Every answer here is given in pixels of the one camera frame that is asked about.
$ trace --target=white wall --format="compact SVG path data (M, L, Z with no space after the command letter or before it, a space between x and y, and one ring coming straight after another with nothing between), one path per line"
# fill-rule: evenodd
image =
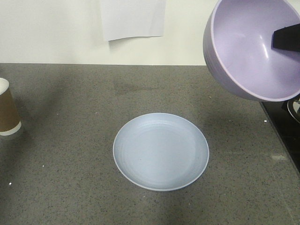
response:
M218 0L168 0L163 37L106 42L100 0L2 0L0 62L205 65L205 24ZM289 0L300 12L300 1Z

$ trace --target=white plate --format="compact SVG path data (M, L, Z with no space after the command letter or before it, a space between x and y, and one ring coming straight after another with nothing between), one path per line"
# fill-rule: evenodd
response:
M188 120L150 113L125 124L115 137L113 157L134 184L155 191L183 188L204 172L209 147L202 132Z

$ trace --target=white paper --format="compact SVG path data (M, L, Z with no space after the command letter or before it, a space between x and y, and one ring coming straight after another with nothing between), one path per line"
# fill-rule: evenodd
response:
M164 34L166 0L101 0L106 41Z

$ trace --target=brown paper cup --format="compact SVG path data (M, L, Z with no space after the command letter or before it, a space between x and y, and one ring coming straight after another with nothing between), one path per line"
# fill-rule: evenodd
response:
M20 128L21 121L9 90L9 82L0 78L0 135L12 135Z

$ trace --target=black stove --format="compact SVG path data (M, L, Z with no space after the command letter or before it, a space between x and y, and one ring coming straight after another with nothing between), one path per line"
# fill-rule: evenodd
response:
M288 101L263 102L262 107L300 172L300 123L289 113L288 103Z

